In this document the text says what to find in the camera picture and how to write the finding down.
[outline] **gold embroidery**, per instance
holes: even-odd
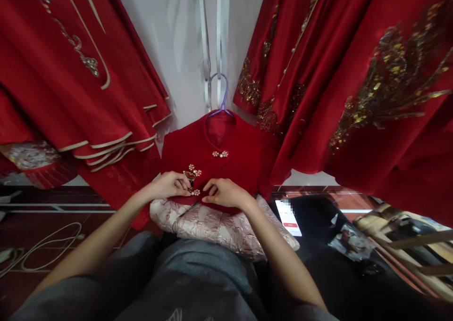
[[[275,13],[272,16],[272,24],[270,25],[270,39],[268,41],[264,41],[263,44],[263,58],[266,61],[269,57],[270,47],[272,45],[272,41],[274,39],[275,28],[277,26],[277,18],[278,18],[278,11],[279,6],[275,5]]]
[[[293,93],[291,95],[290,113],[288,117],[289,124],[291,124],[291,121],[294,119],[306,90],[307,88],[305,87],[305,84],[296,83],[294,86]]]
[[[280,80],[279,85],[282,83],[283,78],[285,77],[286,71],[288,70],[289,65],[291,64],[291,60],[293,59],[294,53],[295,53],[295,51],[297,49],[297,46],[299,45],[299,42],[302,39],[303,33],[305,32],[305,29],[307,28],[308,22],[310,21],[311,15],[313,14],[317,3],[318,3],[318,0],[311,0],[310,1],[310,5],[308,6],[307,16],[305,17],[305,19],[304,19],[304,21],[302,23],[301,33],[299,34],[299,37],[297,38],[296,46],[291,50],[291,52],[292,52],[291,58],[289,59],[288,65],[286,66],[286,68],[285,68],[285,70],[283,72],[283,76],[282,76],[282,79]]]
[[[50,10],[50,7],[48,5],[48,4],[50,4],[50,2],[52,0],[39,0],[39,1],[41,2],[42,6],[46,9],[46,11],[48,13],[52,13],[51,10]],[[63,24],[58,19],[56,19],[55,17],[52,17],[52,19],[60,26],[61,32],[66,37],[68,42],[71,43],[71,45],[74,47],[74,50],[79,54],[80,59],[82,60],[83,64],[91,71],[91,73],[95,77],[99,77],[99,70],[97,68],[98,61],[95,58],[86,57],[82,53],[82,51],[81,51],[81,49],[82,49],[82,41],[80,40],[80,38],[78,36],[76,36],[76,35],[73,35],[72,38],[71,38],[69,36],[69,34],[66,32],[66,29],[63,26]]]
[[[277,114],[272,111],[274,99],[275,95],[269,101],[260,103],[256,123],[260,126],[260,129],[275,135],[280,132],[280,124],[278,124]]]
[[[369,70],[356,98],[349,97],[329,141],[332,152],[343,145],[351,128],[373,125],[384,129],[383,121],[420,117],[425,113],[412,107],[430,99],[451,94],[451,90],[429,92],[431,86],[449,68],[451,48],[432,70],[432,57],[441,45],[448,3],[433,5],[415,23],[414,32],[404,41],[399,27],[389,27],[374,50]]]
[[[270,41],[264,41],[263,44],[263,58],[266,60],[269,56],[270,46],[272,43]]]
[[[236,91],[241,95],[243,100],[251,103],[254,107],[257,106],[260,101],[261,85],[259,81],[252,79],[252,75],[250,74],[250,60],[248,57],[245,58],[242,72],[237,82]]]

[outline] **person's hand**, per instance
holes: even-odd
[[[210,179],[203,188],[203,191],[207,190],[209,190],[208,196],[202,199],[206,203],[215,203],[220,206],[236,207],[243,210],[250,201],[254,201],[247,191],[230,179]]]
[[[184,174],[176,172],[163,173],[158,179],[143,187],[137,195],[144,203],[156,198],[172,196],[190,196],[190,182]]]

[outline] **cable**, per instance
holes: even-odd
[[[72,226],[72,225],[78,225],[78,231],[77,231],[77,234],[75,236],[72,236],[72,237],[69,237],[69,238],[65,238],[65,239],[55,239],[55,240],[51,240],[51,241],[47,241],[47,242],[44,242],[45,240],[47,240],[48,238],[52,237],[53,235],[55,235],[56,233],[62,231],[63,229],[69,227],[69,226]],[[11,251],[13,253],[13,259],[11,260],[11,264],[6,267],[5,269],[3,269],[2,271],[0,271],[0,278],[2,278],[3,276],[5,276],[6,274],[8,274],[8,272],[10,270],[12,270],[16,264],[18,264],[19,262],[21,262],[20,264],[20,267],[22,268],[22,270],[24,270],[25,272],[35,272],[35,271],[38,271],[38,270],[41,270],[45,267],[47,267],[48,265],[54,263],[56,260],[58,260],[71,246],[72,244],[74,243],[74,241],[76,239],[84,239],[85,238],[85,235],[84,234],[81,234],[80,231],[82,230],[82,224],[79,223],[79,222],[74,222],[74,223],[70,223],[66,226],[64,226],[63,228],[61,229],[58,229],[56,232],[50,234],[49,236],[43,238],[41,241],[39,241],[36,245],[33,246],[33,248],[31,248],[27,253],[25,253],[25,249],[23,248],[18,248],[18,249],[8,249],[7,251]],[[65,249],[57,256],[55,257],[52,261],[46,263],[45,265],[41,266],[41,267],[38,267],[38,268],[27,268],[25,267],[25,261],[27,260],[27,258],[37,249],[41,248],[42,246],[45,246],[49,243],[52,243],[52,242],[59,242],[59,241],[68,241],[68,240],[72,240],[66,247]]]

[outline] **hanging clothes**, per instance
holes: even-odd
[[[7,93],[0,89],[0,174],[23,173],[39,189],[52,189],[77,176],[60,154],[16,111]]]
[[[264,10],[277,5],[276,16]],[[300,11],[285,11],[296,6],[308,8],[297,38]],[[450,8],[449,0],[264,0],[267,24],[260,13],[234,102],[283,140],[271,182],[292,168],[325,171],[451,225]],[[267,46],[266,61],[257,56]]]
[[[269,199],[269,175],[280,147],[276,138],[236,114],[221,111],[210,117],[211,113],[165,136],[161,172],[184,173],[192,184],[191,196],[170,200],[182,205],[201,201],[208,195],[202,190],[211,178],[229,178],[249,194],[260,192]],[[240,212],[235,207],[203,204],[224,213]]]
[[[306,113],[297,125],[304,125],[368,3],[263,0],[233,102],[281,140],[299,106]]]
[[[159,172],[154,126],[171,114],[120,0],[0,0],[0,9],[0,83],[120,208]]]
[[[453,226],[452,14],[451,0],[373,0],[291,166]]]

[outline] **tiled floor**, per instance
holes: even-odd
[[[12,213],[7,214],[0,222],[0,251],[8,248],[24,248],[28,251],[36,243],[54,231],[67,224],[78,222],[82,225],[81,233],[86,237],[104,223],[111,213],[92,213],[90,211],[109,211],[108,206],[99,206],[105,202],[89,187],[61,187],[52,191],[41,191],[30,187],[19,188],[23,193],[12,200],[19,206],[1,207],[2,210],[15,211],[48,211],[47,213]],[[292,198],[302,195],[319,194],[325,195],[340,209],[346,210],[346,216],[352,221],[356,217],[364,215],[365,211],[373,209],[378,204],[366,195],[350,191],[343,187],[276,187],[273,192],[274,198]],[[48,206],[20,206],[21,204],[48,204]],[[86,206],[69,206],[70,204],[87,204]],[[65,204],[60,209],[76,211],[76,213],[58,213],[55,205]],[[76,234],[78,226],[72,225],[52,239],[64,239]],[[161,236],[161,230],[150,222],[144,230],[150,230]],[[129,229],[115,248],[119,248],[138,231]],[[40,267],[57,257],[64,247],[71,241],[60,241],[46,245],[34,252],[26,261],[28,268]],[[82,242],[76,239],[71,248],[58,260],[40,272],[26,272],[17,265],[13,271],[0,278],[0,320],[7,319],[27,298],[38,283],[53,269],[71,249]],[[5,268],[8,262],[0,264],[0,270]]]

